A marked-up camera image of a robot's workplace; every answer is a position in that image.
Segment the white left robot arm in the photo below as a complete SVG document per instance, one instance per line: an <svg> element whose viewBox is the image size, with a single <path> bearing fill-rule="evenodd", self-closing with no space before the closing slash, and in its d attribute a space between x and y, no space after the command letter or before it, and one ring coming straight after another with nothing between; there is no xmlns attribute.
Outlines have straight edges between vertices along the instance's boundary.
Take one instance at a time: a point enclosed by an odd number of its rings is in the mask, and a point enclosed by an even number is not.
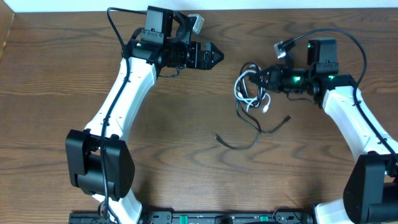
<svg viewBox="0 0 398 224"><path fill-rule="evenodd" d="M135 165L127 143L139 107L163 68L209 70L224 58L211 42L192 40L204 20L199 14L150 6L146 23L121 42L116 81L94 118L65 140L72 186L99 201L98 211L70 215L71 223L138 223L142 204L131 185Z"/></svg>

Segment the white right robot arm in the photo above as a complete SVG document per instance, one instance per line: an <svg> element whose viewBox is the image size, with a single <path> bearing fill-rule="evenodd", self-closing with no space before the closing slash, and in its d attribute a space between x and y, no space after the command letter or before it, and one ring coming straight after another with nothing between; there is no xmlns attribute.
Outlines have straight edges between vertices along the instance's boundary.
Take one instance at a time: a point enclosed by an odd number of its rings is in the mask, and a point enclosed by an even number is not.
<svg viewBox="0 0 398 224"><path fill-rule="evenodd" d="M335 39L308 41L307 70L293 67L287 52L294 45L275 44L275 51L285 63L252 72L249 80L271 91L306 91L335 122L355 161L342 198L316 205L306 221L397 221L397 141L371 113L353 77L339 73Z"/></svg>

